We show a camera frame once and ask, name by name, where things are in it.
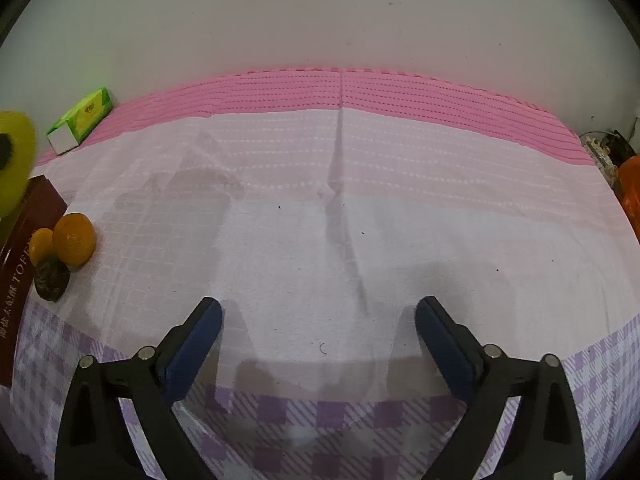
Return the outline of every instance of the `tissue box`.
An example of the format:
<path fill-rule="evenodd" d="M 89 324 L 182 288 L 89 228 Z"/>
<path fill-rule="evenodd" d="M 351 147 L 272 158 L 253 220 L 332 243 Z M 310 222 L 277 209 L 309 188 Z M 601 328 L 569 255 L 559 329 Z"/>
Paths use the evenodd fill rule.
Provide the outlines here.
<path fill-rule="evenodd" d="M 79 146 L 112 108 L 106 88 L 87 95 L 47 132 L 47 139 L 53 150 L 60 155 Z"/>

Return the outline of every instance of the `purple checkered sheet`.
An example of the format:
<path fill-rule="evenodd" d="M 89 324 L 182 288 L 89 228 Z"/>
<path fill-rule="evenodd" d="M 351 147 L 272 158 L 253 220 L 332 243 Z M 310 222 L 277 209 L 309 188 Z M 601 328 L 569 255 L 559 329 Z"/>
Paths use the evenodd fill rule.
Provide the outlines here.
<path fill-rule="evenodd" d="M 599 478 L 640 418 L 640 317 L 562 360 L 582 425 L 588 478 Z M 30 301 L 24 314 L 12 389 L 12 431 L 53 478 L 55 443 L 73 371 L 86 354 L 123 355 Z M 164 478 L 132 404 L 125 420 L 145 471 Z M 510 401 L 479 473 L 495 467 L 517 403 Z M 465 411 L 450 395 L 382 402 L 336 402 L 256 396 L 197 380 L 174 413 L 219 478 L 419 478 Z M 292 438 L 305 441 L 291 446 Z"/>
<path fill-rule="evenodd" d="M 414 76 L 289 71 L 155 94 L 91 138 L 36 172 L 92 220 L 97 251 L 58 303 L 31 291 L 0 389 L 2 424 L 50 478 L 78 359 L 157 344 L 204 296 L 225 325 L 173 410 L 221 479 L 420 477 L 465 409 L 415 333 L 428 295 L 482 344 L 562 359 L 590 480 L 638 424 L 638 242 L 548 112 Z"/>

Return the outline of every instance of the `cable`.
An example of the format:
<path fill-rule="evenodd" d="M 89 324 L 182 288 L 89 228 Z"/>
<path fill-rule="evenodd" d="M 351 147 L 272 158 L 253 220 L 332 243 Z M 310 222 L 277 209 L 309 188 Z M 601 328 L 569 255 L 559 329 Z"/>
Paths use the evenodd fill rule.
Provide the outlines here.
<path fill-rule="evenodd" d="M 587 134 L 605 134 L 608 135 L 611 132 L 604 132 L 603 130 L 591 130 L 590 132 L 584 132 L 583 134 L 578 135 L 578 139 L 583 138 Z"/>

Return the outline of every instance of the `pink blanket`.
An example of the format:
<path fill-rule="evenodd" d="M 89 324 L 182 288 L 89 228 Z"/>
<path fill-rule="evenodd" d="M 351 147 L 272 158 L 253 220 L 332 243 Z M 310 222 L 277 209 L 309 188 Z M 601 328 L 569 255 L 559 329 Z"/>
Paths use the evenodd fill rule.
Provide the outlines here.
<path fill-rule="evenodd" d="M 7 416 L 50 474 L 79 357 L 156 344 L 203 296 L 222 341 L 174 412 L 220 478 L 420 476 L 464 409 L 415 334 L 427 295 L 481 343 L 562 358 L 588 478 L 638 423 L 638 242 L 535 106 L 401 73 L 248 73 L 122 105 L 37 172 L 100 233 L 20 332 Z"/>

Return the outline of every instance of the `yellow object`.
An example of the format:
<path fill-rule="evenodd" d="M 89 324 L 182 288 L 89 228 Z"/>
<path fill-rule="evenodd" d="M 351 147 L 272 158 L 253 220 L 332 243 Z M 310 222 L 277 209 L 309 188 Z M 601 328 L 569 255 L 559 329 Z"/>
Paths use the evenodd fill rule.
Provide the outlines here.
<path fill-rule="evenodd" d="M 60 155 L 79 146 L 112 108 L 109 92 L 104 87 L 85 96 L 47 132 L 53 150 Z"/>
<path fill-rule="evenodd" d="M 24 195 L 36 154 L 36 132 L 20 112 L 0 112 L 0 218 Z"/>
<path fill-rule="evenodd" d="M 64 215 L 53 228 L 53 247 L 58 258 L 69 266 L 81 266 L 94 253 L 95 230 L 82 213 Z"/>
<path fill-rule="evenodd" d="M 53 248 L 53 231 L 51 229 L 43 227 L 34 232 L 29 241 L 29 259 L 34 267 L 55 252 Z"/>

